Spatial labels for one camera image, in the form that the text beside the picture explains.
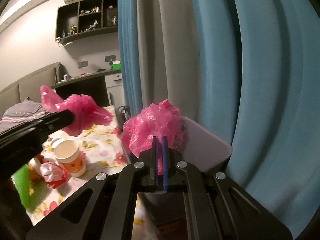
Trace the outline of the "pink plastic bag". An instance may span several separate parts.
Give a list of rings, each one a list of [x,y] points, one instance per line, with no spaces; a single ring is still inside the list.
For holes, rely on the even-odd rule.
[[[70,136],[79,136],[82,131],[93,125],[108,126],[112,121],[112,114],[97,106],[89,95],[72,94],[63,100],[51,88],[40,87],[41,103],[50,113],[69,110],[74,115],[74,121],[63,130]],[[140,152],[149,149],[152,139],[156,137],[162,141],[167,137],[170,148],[182,152],[188,142],[188,133],[181,111],[174,107],[167,99],[159,104],[150,106],[127,120],[119,134],[126,152],[139,156]]]

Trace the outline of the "red white snack wrapper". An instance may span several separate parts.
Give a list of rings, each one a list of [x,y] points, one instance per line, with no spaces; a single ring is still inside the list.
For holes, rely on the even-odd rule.
[[[60,165],[45,162],[40,166],[40,175],[48,187],[56,189],[67,181],[68,172]]]

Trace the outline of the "orange floral paper cup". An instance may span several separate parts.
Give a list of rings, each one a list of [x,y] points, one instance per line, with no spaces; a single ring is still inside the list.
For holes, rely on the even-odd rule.
[[[54,149],[54,155],[73,177],[80,177],[86,172],[86,165],[80,153],[79,144],[76,140],[65,140],[59,143]]]

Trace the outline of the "purple plastic trash bin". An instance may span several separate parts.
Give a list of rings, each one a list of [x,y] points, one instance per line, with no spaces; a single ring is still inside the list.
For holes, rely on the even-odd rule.
[[[232,155],[232,146],[195,121],[187,117],[182,119],[188,134],[182,159],[195,165],[201,172],[225,172]]]

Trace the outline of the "green foam block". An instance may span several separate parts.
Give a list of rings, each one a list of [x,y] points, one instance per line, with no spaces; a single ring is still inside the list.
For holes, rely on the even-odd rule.
[[[14,173],[12,176],[14,185],[20,197],[21,203],[26,210],[30,210],[32,208],[31,200],[30,200],[30,187],[31,182],[29,179],[29,166],[23,165],[18,171]]]

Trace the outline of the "grey upholstered headboard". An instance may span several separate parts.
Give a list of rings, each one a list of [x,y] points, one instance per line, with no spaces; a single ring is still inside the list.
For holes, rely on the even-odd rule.
[[[40,87],[52,87],[63,79],[67,69],[61,62],[40,68],[1,90],[1,117],[7,109],[24,99],[41,102]]]

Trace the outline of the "white drawer cabinet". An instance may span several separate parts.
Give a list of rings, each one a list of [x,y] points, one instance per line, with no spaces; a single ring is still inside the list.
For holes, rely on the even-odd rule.
[[[125,105],[122,74],[106,75],[105,83],[110,104],[116,109]]]

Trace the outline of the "dark desk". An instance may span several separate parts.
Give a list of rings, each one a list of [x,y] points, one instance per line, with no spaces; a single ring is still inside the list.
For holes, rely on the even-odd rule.
[[[111,106],[106,89],[105,76],[121,73],[121,70],[105,70],[72,78],[52,86],[52,89],[63,99],[72,94],[89,95],[100,107]]]

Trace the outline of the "green box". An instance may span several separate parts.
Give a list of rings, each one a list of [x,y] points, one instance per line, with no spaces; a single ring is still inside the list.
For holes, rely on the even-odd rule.
[[[111,61],[111,69],[112,70],[120,70],[121,69],[121,63],[120,61]]]

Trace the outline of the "blue grey curtain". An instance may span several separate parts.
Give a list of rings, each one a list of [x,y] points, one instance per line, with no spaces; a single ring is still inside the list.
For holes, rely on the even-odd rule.
[[[168,99],[294,239],[319,239],[319,0],[118,0],[118,17],[132,115]]]

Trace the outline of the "grey wall socket left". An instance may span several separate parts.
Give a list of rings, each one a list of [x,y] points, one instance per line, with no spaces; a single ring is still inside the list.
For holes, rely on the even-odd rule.
[[[85,67],[88,67],[88,61],[80,61],[80,62],[78,62],[78,68],[79,69],[85,68]]]

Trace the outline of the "grey wall socket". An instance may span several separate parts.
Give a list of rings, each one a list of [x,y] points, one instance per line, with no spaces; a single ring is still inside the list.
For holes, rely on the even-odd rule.
[[[105,56],[105,62],[116,61],[116,55]]]
[[[78,62],[78,68],[79,69],[85,68],[85,67],[88,67],[88,61],[80,61],[80,62]]]

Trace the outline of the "grey wall socket right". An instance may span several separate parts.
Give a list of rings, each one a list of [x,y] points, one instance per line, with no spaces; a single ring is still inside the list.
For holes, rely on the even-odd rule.
[[[105,62],[116,61],[116,55],[105,56]]]

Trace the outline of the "dark wall shelf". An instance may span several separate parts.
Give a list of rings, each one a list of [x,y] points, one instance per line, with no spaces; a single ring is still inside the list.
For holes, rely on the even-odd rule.
[[[118,31],[118,0],[82,0],[58,8],[55,41],[75,40]]]

